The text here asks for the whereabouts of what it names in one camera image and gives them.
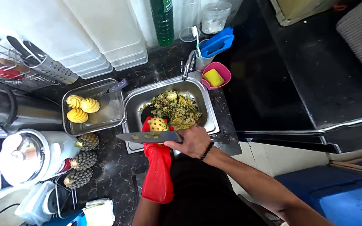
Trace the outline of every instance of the stainless steel sink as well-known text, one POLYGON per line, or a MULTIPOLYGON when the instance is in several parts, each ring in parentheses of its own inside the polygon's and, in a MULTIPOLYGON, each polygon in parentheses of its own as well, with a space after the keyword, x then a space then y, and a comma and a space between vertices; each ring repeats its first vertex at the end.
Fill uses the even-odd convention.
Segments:
MULTIPOLYGON (((167 79, 158 83, 144 86, 125 94, 125 109, 128 120, 122 124, 124 133, 140 132, 142 130, 141 114, 138 112, 143 104, 150 104, 150 100, 167 90, 177 90, 178 93, 186 94, 196 101, 196 105, 202 116, 200 124, 208 134, 215 134, 220 131, 216 116, 213 111, 212 102, 209 98, 208 90, 202 83, 201 74, 191 72, 186 81, 181 80, 181 76, 167 79)), ((143 150, 143 145, 126 141, 128 153, 139 152, 143 150)))

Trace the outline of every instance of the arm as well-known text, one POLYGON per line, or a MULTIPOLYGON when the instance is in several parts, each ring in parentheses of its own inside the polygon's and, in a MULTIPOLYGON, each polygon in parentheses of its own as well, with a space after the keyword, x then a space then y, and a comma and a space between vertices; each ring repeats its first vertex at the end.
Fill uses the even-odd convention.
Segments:
MULTIPOLYGON (((184 137, 182 144, 174 141, 166 141, 164 144, 193 158, 200 158, 210 143, 210 137, 205 129, 199 126, 178 131, 178 133, 184 137)), ((252 198, 285 220, 290 226, 332 225, 277 180, 235 160, 216 147, 209 151, 204 162, 226 172, 252 198)))
POLYGON ((156 226, 161 204, 141 198, 133 217, 132 226, 156 226))

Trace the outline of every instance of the sink faucet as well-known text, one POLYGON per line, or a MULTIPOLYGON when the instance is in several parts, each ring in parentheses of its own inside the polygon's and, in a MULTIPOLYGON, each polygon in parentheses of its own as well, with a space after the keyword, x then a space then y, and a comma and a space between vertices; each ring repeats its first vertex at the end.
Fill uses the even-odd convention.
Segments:
POLYGON ((189 54, 187 63, 184 65, 183 61, 181 61, 181 72, 184 69, 184 72, 182 74, 181 79, 183 81, 186 81, 188 78, 188 72, 192 71, 195 67, 195 59, 196 59, 196 50, 192 50, 191 53, 189 54))

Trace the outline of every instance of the wire mesh basket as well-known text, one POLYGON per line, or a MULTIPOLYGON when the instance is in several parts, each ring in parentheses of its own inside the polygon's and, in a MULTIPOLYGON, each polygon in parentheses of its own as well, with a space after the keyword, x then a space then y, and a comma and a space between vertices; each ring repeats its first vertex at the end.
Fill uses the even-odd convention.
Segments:
POLYGON ((107 78, 67 92, 62 98, 62 120, 65 132, 69 135, 80 136, 123 124, 127 120, 127 114, 122 90, 99 95, 101 91, 108 90, 117 83, 115 79, 107 78), (68 111, 71 110, 66 104, 66 99, 70 95, 93 98, 100 103, 100 109, 95 113, 89 113, 86 122, 73 123, 66 117, 68 111))

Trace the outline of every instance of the black bead bracelet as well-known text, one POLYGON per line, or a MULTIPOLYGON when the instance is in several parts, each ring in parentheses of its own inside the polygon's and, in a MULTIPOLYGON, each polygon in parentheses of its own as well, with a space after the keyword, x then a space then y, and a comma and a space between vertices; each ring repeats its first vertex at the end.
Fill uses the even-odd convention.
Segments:
POLYGON ((203 161, 204 158, 206 157, 206 155, 209 153, 209 151, 212 149, 214 145, 214 142, 211 141, 210 144, 208 145, 208 148, 206 149, 205 153, 202 155, 202 157, 199 159, 199 161, 203 161))

